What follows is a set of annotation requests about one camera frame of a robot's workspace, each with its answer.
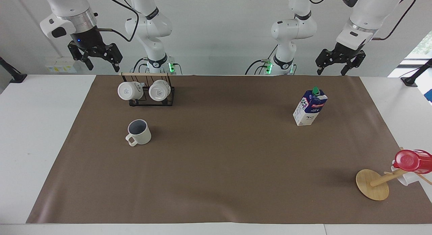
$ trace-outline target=black clamp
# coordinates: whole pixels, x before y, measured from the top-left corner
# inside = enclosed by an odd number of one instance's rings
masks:
[[[0,66],[3,66],[3,68],[13,77],[9,83],[22,83],[27,77],[27,74],[23,74],[18,71],[15,67],[3,60],[2,57],[0,57]]]
[[[360,64],[366,57],[366,54],[361,50],[363,46],[359,47],[357,50],[352,50],[346,46],[336,43],[336,47],[333,51],[328,49],[323,49],[315,63],[319,67],[317,73],[321,75],[324,68],[331,66],[334,63],[346,63],[344,68],[341,70],[341,75],[346,75],[352,68],[358,68]]]
[[[82,49],[79,48],[77,44],[72,40],[67,45],[67,47],[71,52],[74,60],[80,60],[84,62],[89,70],[93,69],[93,63],[91,63],[91,60],[88,58],[89,56],[102,58],[108,61],[112,64],[115,72],[118,72],[120,70],[119,64],[122,61],[123,56],[115,43],[112,43],[109,46],[97,45],[88,49]]]
[[[432,58],[428,60],[423,66],[421,66],[412,76],[410,77],[402,77],[402,81],[408,87],[417,87],[415,84],[415,80],[417,77],[420,77],[423,72],[432,67]]]

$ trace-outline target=mug handle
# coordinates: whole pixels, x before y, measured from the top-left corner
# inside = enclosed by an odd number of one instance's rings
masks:
[[[134,140],[134,142],[131,143],[131,141],[130,141],[131,138],[133,138],[132,134],[129,134],[126,136],[126,140],[128,141],[129,146],[136,146],[138,143],[136,142],[136,140]]]

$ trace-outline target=milk carton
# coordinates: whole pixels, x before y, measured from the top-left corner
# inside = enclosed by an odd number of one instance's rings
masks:
[[[326,101],[327,96],[318,87],[306,91],[293,114],[297,125],[311,125]]]

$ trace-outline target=white table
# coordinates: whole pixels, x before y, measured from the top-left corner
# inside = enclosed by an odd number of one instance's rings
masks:
[[[94,78],[30,75],[0,95],[0,234],[405,235],[432,231],[432,225],[24,224]],[[432,106],[418,89],[394,78],[361,79],[397,143],[406,149],[432,151],[428,138]],[[431,174],[426,177],[432,180]],[[420,182],[432,201],[432,186]]]

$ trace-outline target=green indicator light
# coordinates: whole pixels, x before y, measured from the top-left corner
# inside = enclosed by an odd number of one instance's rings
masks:
[[[271,74],[271,69],[273,68],[273,64],[270,63],[269,66],[267,66],[267,74]]]
[[[174,72],[176,69],[174,68],[174,66],[171,64],[171,63],[168,63],[169,64],[169,70],[171,71],[171,72]]]

